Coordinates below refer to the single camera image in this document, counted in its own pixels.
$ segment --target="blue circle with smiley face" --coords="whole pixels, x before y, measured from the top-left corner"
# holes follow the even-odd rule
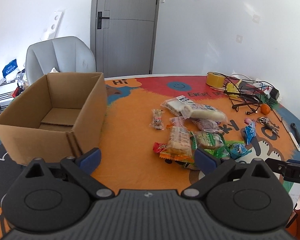
[[[179,81],[169,82],[167,84],[167,86],[171,89],[178,90],[178,91],[190,91],[191,90],[191,87],[188,84],[179,82]]]

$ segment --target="round table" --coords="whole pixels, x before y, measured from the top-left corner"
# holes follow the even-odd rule
[[[160,106],[163,101],[184,95],[196,103],[211,105],[223,111],[228,122],[221,123],[220,128],[226,140],[243,140],[241,129],[246,126],[244,119],[263,116],[261,113],[247,116],[247,106],[241,106],[239,112],[236,112],[227,95],[206,85],[206,76],[142,75],[108,78],[105,83],[108,110],[99,145],[102,160],[92,176],[115,193],[120,189],[177,189],[180,192],[203,176],[199,171],[165,161],[153,152],[154,142],[167,143],[169,129],[156,130],[149,127],[152,121],[151,110],[164,110],[164,126],[170,124],[169,118],[174,117]],[[297,117],[281,105],[275,111],[287,127],[294,122],[300,133],[300,120]],[[300,152],[296,150],[278,117],[273,112],[268,117],[280,138],[258,124],[258,141],[247,146],[252,153],[246,156],[246,161],[256,157],[300,161]],[[192,131],[198,130],[189,120],[186,120],[185,126]],[[21,171],[21,165],[10,159],[0,142],[0,202]],[[296,203],[300,184],[283,181],[282,177],[280,181]],[[7,230],[0,208],[0,237]]]

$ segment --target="door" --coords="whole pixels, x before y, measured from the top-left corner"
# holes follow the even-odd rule
[[[105,77],[149,74],[157,0],[98,0],[97,71]]]

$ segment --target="triangular hole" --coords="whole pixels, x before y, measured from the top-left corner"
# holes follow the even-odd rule
[[[36,163],[30,168],[29,172],[26,175],[26,178],[41,177],[43,175],[44,174],[43,174],[40,164]]]
[[[265,170],[265,168],[259,164],[256,165],[253,173],[252,173],[253,177],[259,177],[259,178],[270,178],[270,175],[268,174],[268,172]]]

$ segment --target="cardboard box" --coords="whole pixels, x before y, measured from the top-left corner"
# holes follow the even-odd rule
[[[98,147],[106,108],[103,73],[49,73],[0,114],[0,140],[23,165],[79,157]]]

